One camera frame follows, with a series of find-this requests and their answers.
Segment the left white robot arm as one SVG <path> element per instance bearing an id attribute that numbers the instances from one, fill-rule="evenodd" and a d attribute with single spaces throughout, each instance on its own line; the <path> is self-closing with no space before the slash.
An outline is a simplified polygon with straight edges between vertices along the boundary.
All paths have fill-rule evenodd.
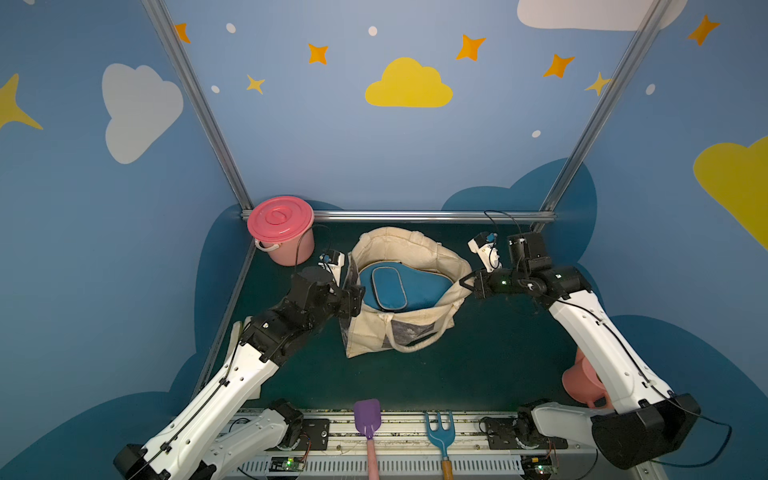
<path id="1" fill-rule="evenodd" d="M 284 400 L 236 431 L 222 430 L 314 331 L 331 318 L 358 316 L 364 295 L 363 286 L 340 286 L 324 267 L 293 275 L 280 302 L 247 318 L 224 365 L 188 406 L 145 444 L 128 444 L 116 455 L 119 474 L 125 479 L 220 479 L 260 451 L 293 445 L 303 416 Z"/>

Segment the blue paddle case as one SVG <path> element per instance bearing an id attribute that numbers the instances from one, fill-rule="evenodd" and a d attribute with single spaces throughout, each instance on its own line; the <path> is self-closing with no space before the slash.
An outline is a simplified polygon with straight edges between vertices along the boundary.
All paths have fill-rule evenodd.
<path id="1" fill-rule="evenodd" d="M 453 285 L 445 275 L 399 262 L 368 265 L 359 272 L 359 280 L 367 306 L 395 313 L 432 308 Z"/>

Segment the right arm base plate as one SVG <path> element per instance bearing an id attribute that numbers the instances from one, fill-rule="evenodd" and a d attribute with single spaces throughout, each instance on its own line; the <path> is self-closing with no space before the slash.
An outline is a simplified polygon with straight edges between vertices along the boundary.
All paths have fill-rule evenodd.
<path id="1" fill-rule="evenodd" d="M 542 435 L 533 421 L 526 418 L 483 417 L 479 427 L 486 435 L 491 450 L 547 450 L 551 446 L 555 449 L 568 448 L 565 439 Z"/>

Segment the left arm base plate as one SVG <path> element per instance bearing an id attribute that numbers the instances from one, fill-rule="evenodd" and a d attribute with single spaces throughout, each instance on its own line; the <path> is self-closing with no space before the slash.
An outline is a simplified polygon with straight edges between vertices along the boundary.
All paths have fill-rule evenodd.
<path id="1" fill-rule="evenodd" d="M 291 424 L 278 449 L 286 451 L 326 451 L 330 437 L 330 421 L 324 418 L 309 418 L 301 426 Z"/>

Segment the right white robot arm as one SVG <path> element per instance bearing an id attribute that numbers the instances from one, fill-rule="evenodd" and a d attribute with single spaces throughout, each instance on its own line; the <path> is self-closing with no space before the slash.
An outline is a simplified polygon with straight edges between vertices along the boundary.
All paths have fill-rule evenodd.
<path id="1" fill-rule="evenodd" d="M 701 409 L 690 394 L 676 394 L 640 358 L 605 313 L 598 296 L 574 266 L 554 265 L 543 237 L 527 232 L 506 240 L 512 265 L 502 266 L 497 236 L 484 232 L 469 241 L 482 269 L 460 280 L 478 298 L 527 295 L 547 309 L 576 343 L 603 384 L 602 409 L 557 402 L 519 409 L 524 443 L 558 437 L 589 445 L 613 466 L 628 470 L 678 450 Z"/>

